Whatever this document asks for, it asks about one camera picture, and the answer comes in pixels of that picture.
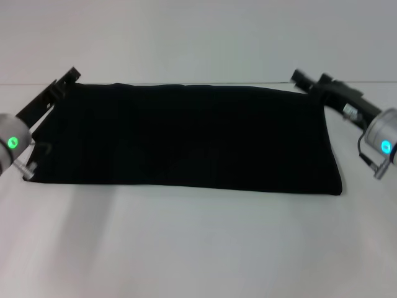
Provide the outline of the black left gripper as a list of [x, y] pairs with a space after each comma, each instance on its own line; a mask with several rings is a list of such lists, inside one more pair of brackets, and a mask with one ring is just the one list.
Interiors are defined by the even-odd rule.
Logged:
[[58, 101], [64, 98], [65, 92], [81, 77], [80, 72], [70, 68], [58, 81], [52, 82], [37, 97], [28, 103], [16, 117], [28, 128], [33, 127]]

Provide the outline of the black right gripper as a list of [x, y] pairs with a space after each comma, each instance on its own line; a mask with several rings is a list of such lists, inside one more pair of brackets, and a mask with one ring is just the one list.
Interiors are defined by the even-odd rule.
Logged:
[[318, 81], [313, 81], [301, 70], [295, 70], [290, 80], [296, 88], [304, 93], [310, 92], [313, 87], [325, 84], [325, 105], [342, 116], [346, 115], [343, 112], [345, 106], [347, 104], [352, 106], [357, 110], [358, 116], [356, 120], [351, 120], [351, 122], [359, 128], [369, 125], [381, 113], [381, 109], [368, 102], [363, 97], [362, 92], [349, 87], [343, 82], [333, 81], [334, 79], [326, 73], [323, 73]]

